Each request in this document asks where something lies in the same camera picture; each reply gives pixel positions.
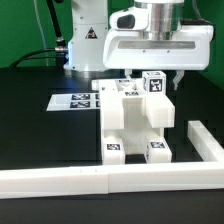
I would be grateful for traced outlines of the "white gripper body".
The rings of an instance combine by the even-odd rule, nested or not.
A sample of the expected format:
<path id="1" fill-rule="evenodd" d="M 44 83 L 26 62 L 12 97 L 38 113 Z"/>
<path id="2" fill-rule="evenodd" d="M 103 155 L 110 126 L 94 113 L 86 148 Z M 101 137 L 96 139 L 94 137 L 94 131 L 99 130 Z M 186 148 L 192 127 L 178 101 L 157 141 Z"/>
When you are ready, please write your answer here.
<path id="1" fill-rule="evenodd" d="M 170 40 L 147 40 L 141 31 L 111 29 L 103 63 L 109 69 L 204 70 L 213 32 L 211 25 L 184 25 Z"/>

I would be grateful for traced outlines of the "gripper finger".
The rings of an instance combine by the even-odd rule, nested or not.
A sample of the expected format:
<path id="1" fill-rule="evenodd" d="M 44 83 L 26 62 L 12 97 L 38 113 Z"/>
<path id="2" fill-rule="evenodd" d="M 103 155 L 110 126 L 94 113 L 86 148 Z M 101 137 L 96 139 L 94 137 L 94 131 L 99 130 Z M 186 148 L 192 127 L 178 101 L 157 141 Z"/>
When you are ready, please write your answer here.
<path id="1" fill-rule="evenodd" d="M 178 84 L 180 83 L 180 81 L 182 80 L 183 77 L 184 77 L 184 71 L 183 70 L 177 70 L 176 75 L 173 78 L 174 89 L 178 88 Z"/>
<path id="2" fill-rule="evenodd" d="M 125 75 L 125 77 L 126 77 L 127 80 L 131 80 L 132 70 L 125 69 L 124 70 L 124 75 Z"/>

